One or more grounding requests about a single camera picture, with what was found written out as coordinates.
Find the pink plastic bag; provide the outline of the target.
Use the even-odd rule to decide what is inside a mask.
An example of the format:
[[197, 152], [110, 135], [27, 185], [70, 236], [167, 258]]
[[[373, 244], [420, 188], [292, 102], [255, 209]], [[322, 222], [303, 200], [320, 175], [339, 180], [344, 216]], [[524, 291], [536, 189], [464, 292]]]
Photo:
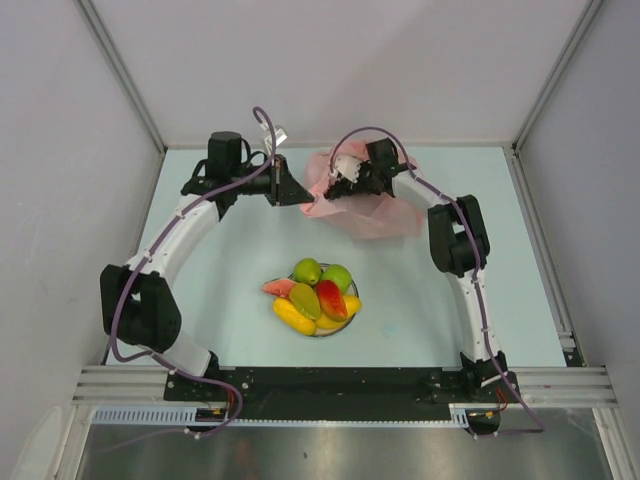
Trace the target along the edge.
[[330, 156], [331, 153], [325, 151], [315, 152], [309, 158], [303, 185], [314, 196], [314, 201], [300, 207], [304, 215], [324, 220], [356, 240], [421, 235], [424, 217], [419, 210], [387, 193], [326, 199]]

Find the black fake grapes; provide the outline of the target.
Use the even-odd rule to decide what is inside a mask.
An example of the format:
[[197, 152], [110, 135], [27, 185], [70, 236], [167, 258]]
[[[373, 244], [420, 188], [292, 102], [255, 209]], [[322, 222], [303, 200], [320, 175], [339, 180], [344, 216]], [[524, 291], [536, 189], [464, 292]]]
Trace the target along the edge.
[[329, 201], [349, 196], [352, 193], [351, 188], [346, 184], [333, 184], [324, 193], [324, 198]]

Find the yellow fake starfruit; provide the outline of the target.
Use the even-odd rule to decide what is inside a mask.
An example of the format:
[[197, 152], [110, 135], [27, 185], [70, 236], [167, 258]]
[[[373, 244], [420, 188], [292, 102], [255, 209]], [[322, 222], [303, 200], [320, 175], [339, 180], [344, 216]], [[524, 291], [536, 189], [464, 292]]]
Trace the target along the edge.
[[322, 315], [318, 297], [307, 284], [296, 284], [289, 293], [289, 300], [301, 315], [310, 320], [317, 320]]

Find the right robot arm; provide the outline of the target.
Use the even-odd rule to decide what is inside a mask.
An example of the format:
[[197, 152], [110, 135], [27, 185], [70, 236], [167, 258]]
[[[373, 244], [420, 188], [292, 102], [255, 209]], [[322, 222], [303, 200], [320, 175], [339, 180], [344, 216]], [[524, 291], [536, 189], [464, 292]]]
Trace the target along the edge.
[[425, 215], [431, 258], [449, 281], [462, 324], [461, 388], [473, 401], [486, 400], [508, 367], [487, 308], [490, 243], [477, 198], [454, 198], [429, 183], [406, 149], [389, 137], [367, 143], [365, 160], [347, 153], [346, 143], [341, 139], [329, 154], [324, 196], [388, 194]]

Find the round printed plate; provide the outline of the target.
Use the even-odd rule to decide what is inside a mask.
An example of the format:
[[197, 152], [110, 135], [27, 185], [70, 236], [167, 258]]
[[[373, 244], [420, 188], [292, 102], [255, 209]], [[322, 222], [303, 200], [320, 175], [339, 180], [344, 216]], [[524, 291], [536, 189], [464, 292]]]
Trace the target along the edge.
[[289, 277], [266, 282], [275, 315], [297, 333], [328, 337], [344, 330], [362, 308], [351, 273], [342, 265], [306, 258]]

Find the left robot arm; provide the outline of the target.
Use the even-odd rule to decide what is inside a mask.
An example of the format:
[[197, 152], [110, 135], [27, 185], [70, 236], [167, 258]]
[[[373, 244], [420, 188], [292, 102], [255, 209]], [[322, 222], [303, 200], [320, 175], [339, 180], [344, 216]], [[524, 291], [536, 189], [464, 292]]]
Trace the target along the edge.
[[132, 361], [119, 343], [139, 348], [140, 357], [186, 377], [197, 398], [214, 397], [221, 387], [217, 356], [182, 328], [172, 286], [204, 236], [243, 195], [265, 197], [272, 206], [309, 203], [312, 195], [292, 176], [276, 149], [287, 138], [282, 127], [267, 135], [264, 161], [253, 164], [255, 152], [237, 132], [211, 134], [207, 156], [199, 161], [180, 192], [171, 219], [151, 243], [124, 265], [108, 265], [100, 275], [103, 327], [110, 349], [120, 362]]

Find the red fake mango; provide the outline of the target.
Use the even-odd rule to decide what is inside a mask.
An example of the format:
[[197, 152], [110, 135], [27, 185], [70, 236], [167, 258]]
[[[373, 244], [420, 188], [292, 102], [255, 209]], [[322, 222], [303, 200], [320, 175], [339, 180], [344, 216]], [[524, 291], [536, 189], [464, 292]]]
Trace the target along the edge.
[[331, 280], [321, 280], [315, 287], [323, 313], [336, 322], [346, 321], [348, 309], [340, 288]]

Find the green fake guava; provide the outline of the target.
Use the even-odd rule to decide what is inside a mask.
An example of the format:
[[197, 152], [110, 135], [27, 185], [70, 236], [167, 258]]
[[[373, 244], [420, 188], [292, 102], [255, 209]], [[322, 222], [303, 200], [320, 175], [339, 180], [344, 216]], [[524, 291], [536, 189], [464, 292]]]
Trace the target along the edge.
[[343, 294], [346, 294], [352, 283], [352, 275], [344, 266], [331, 264], [323, 271], [321, 280], [333, 282]]

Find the red watermelon slice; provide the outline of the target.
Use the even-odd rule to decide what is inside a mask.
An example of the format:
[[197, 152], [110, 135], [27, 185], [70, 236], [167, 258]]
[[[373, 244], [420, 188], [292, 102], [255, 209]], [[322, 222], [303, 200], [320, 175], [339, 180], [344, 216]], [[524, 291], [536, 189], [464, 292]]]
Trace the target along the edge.
[[262, 291], [280, 298], [287, 298], [297, 283], [290, 278], [279, 278], [266, 282]]

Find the orange yellow fake mango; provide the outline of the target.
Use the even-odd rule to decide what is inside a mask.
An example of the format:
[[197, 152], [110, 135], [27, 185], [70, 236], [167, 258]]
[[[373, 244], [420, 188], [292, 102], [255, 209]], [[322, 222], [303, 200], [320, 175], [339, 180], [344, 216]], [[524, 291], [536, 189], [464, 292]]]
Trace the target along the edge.
[[318, 329], [336, 330], [343, 328], [360, 311], [362, 303], [357, 296], [344, 295], [343, 299], [347, 308], [347, 319], [344, 321], [335, 321], [331, 320], [326, 314], [322, 314], [322, 316], [316, 321]]

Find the green fake pear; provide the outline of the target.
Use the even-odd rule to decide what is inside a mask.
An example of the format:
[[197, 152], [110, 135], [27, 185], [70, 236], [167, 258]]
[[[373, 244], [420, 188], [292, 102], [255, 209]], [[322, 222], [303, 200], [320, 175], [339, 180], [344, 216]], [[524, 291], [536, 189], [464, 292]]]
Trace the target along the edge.
[[295, 265], [293, 279], [298, 283], [314, 287], [320, 281], [322, 274], [322, 267], [315, 259], [304, 258]]

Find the yellow fake banana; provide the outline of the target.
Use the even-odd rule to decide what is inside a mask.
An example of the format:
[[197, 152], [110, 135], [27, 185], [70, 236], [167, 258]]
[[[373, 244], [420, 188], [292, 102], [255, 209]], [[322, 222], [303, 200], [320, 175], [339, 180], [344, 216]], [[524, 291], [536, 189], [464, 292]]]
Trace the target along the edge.
[[317, 332], [316, 323], [299, 313], [289, 300], [276, 298], [273, 301], [272, 308], [282, 322], [299, 334], [312, 336]]

